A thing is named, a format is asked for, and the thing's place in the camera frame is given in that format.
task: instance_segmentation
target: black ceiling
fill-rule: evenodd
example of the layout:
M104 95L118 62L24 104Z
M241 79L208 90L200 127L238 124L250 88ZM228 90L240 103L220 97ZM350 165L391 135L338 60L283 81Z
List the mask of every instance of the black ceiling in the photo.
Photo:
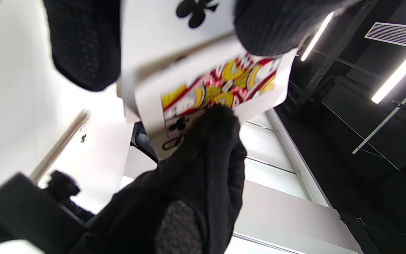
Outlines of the black ceiling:
M406 97L405 76L371 101L406 58L404 46L364 38L375 22L406 24L406 0L362 1L335 17L308 59L295 59L293 88L276 111L332 205L361 221L375 253L406 253L406 104L352 154Z

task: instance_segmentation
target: playing card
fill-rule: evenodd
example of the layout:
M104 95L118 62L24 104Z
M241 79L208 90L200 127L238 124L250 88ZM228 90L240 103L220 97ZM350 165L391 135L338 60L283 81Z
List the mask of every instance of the playing card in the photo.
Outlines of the playing card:
M187 50L233 33L234 4L235 0L123 1L118 85L134 115L138 114L134 90L140 76L162 69Z
M214 104L232 108L243 122L284 101L295 52L253 56L230 38L142 82L135 91L137 108L158 158L170 156Z

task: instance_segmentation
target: gloved hand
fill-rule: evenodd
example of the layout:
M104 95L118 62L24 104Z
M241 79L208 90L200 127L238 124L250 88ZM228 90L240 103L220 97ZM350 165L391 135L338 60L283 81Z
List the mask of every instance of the gloved hand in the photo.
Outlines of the gloved hand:
M224 253L242 206L247 152L239 130L231 109L208 109L171 157L114 196L81 247L90 246L87 253L189 253L190 246L201 246L201 253ZM193 228L199 237L192 238Z

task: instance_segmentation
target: air vent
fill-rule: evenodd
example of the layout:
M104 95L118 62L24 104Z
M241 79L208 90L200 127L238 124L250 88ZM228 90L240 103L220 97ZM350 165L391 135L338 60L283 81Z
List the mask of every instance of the air vent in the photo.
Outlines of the air vent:
M376 22L364 38L406 47L406 25Z

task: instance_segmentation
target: ceiling light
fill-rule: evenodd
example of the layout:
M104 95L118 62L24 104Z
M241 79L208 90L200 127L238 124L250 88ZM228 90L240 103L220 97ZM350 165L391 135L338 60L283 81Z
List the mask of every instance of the ceiling light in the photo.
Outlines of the ceiling light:
M391 77L380 87L380 89L372 97L372 101L379 103L385 96L399 83L406 75L406 59L399 68L391 75Z
M319 40L320 36L322 35L322 33L324 32L325 28L327 28L328 23L330 22L330 19L332 19L333 17L333 12L330 13L324 20L324 22L322 22L322 25L319 28L319 31L317 31L316 35L314 36L313 40L311 41L311 43L309 44L308 48L306 48L305 53L303 53L303 56L301 58L302 61L305 61L306 58L308 57L308 55L311 53L311 50L313 50L314 45L316 45L316 42Z

